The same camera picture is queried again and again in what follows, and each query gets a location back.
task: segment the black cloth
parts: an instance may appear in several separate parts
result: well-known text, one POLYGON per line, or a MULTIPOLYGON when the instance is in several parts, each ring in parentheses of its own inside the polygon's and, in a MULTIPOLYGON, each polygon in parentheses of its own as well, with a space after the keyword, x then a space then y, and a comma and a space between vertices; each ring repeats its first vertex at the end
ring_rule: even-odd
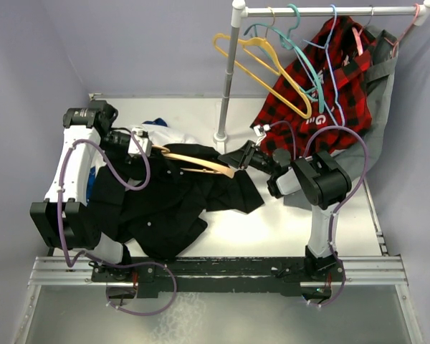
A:
MULTIPOLYGON (((219 153, 202 145, 167 145, 172 153, 217 161, 219 153)), ((111 239, 125 243, 137 240, 152 258, 173 259, 207 228, 199 218, 203 210, 236 209, 249 214, 264 202, 246 171, 234 178, 208 173, 186 172, 197 168, 184 161, 164 158, 153 150, 150 183, 142 191, 125 191, 107 167, 95 179, 88 209, 96 225, 111 239)), ((123 180, 143 180, 139 161, 112 161, 123 180)))

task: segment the teal hanger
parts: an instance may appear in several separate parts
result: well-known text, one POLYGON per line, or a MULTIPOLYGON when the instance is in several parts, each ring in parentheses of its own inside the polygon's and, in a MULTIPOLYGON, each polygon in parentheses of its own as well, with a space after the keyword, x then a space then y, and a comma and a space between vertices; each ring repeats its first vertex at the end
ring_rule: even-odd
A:
POLYGON ((260 27, 266 27, 270 30, 272 30, 273 32, 275 32, 276 34, 279 35, 279 41, 280 41, 280 45, 287 49, 287 50, 295 50, 296 52, 296 56, 299 59, 299 61, 301 62, 301 65, 303 66, 303 68, 305 69, 307 76, 309 77, 309 79, 311 80, 311 82, 313 83, 314 87, 311 88, 310 90, 304 90, 301 87, 301 90, 307 95, 307 97, 313 101, 313 102, 317 102, 318 101, 318 105, 319 105, 319 113, 323 113, 324 108, 325 108, 325 98, 323 96, 323 89, 322 89, 322 84, 320 82, 320 79, 314 69, 314 67, 312 66, 312 64, 310 63, 309 59, 306 57, 306 55, 304 54, 304 52, 302 52, 302 50, 290 39, 290 35, 291 32, 298 28, 301 22, 301 15, 300 12, 298 11, 297 7, 293 4, 289 4, 288 5, 289 8, 293 9, 293 11, 295 11, 296 13, 296 18, 297 18, 297 22, 296 25, 294 25, 293 27, 290 27, 288 29, 287 35, 285 35, 283 32, 281 32, 279 29, 272 27, 271 25, 268 24, 263 24, 263 23, 256 23, 253 25, 250 25, 247 30, 245 30, 244 36, 247 35, 249 33, 249 31, 253 28, 254 34, 256 37, 258 37, 258 31, 257 31, 257 26, 260 27), (317 94, 318 97, 317 99, 313 98, 310 94, 312 92, 314 92, 315 90, 317 90, 317 94))

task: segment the table top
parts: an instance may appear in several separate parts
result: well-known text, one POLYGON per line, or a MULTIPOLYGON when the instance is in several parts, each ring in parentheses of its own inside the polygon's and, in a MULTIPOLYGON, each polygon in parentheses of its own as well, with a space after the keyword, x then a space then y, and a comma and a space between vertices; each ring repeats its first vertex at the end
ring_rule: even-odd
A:
MULTIPOLYGON (((115 126, 139 125, 146 120, 163 118, 170 128, 195 137, 201 144, 214 146, 217 98, 109 98, 119 111, 115 126)), ((232 99, 229 103, 226 151, 256 140, 249 128, 264 100, 232 99)), ((265 173, 247 169, 265 205, 246 215, 238 211, 204 212, 201 218, 209 224, 206 231, 180 255, 182 257, 296 257, 305 252, 310 237, 311 210, 283 205, 283 199, 270 196, 265 173)), ((341 256, 379 256, 375 212, 361 187, 341 209, 336 244, 341 256)), ((137 242, 128 243, 133 256, 145 256, 137 242)))

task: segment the gray strap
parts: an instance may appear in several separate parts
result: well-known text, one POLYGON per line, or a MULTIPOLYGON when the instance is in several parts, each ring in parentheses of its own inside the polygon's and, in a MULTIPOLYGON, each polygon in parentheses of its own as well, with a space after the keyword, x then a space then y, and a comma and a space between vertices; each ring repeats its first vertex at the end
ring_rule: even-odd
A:
POLYGON ((389 76, 395 72, 396 61, 398 57, 388 59, 385 62, 378 63, 372 67, 369 67, 365 73, 365 81, 372 82, 382 77, 389 76))

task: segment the plaid shirt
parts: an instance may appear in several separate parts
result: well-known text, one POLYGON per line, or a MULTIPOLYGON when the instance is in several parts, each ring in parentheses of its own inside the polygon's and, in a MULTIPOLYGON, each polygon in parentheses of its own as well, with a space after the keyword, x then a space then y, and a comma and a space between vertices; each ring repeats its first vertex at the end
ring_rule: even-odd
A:
MULTIPOLYGON (((330 19, 325 22, 323 28, 312 40, 312 43, 320 46, 326 43, 333 20, 330 19)), ((352 27, 355 27, 358 31, 362 28, 360 24, 354 22, 349 16, 340 16, 337 18, 328 54, 330 55, 339 92, 338 102, 345 115, 345 126, 363 136, 371 126, 371 114, 366 102, 364 72, 371 66, 371 55, 376 47, 376 40, 363 31, 360 38, 365 49, 362 55, 358 55, 352 27)), ((322 82, 323 94, 328 107, 332 110, 333 117, 340 125, 342 123, 341 116, 335 104, 335 91, 328 69, 325 50, 309 44, 303 52, 315 68, 322 82)), ((309 80, 306 71, 297 59, 285 70, 304 90, 312 88, 311 80, 309 80)), ((274 90, 305 112, 305 104, 301 97, 283 76, 279 77, 274 90)), ((278 100, 274 95, 269 94, 252 127, 259 124, 272 124, 278 120, 290 122, 296 134, 297 156, 302 156, 306 144, 313 133, 328 125, 334 125, 326 109, 320 114, 318 112, 318 102, 312 102, 311 104, 312 116, 306 120, 287 107, 282 101, 278 100)), ((316 137, 310 147, 309 154, 323 150, 331 153, 334 150, 346 149, 356 141, 349 133, 330 130, 316 137)), ((262 141, 261 148, 268 154, 272 154, 277 148, 287 148, 292 152, 293 144, 290 129, 286 125, 274 126, 262 141)))

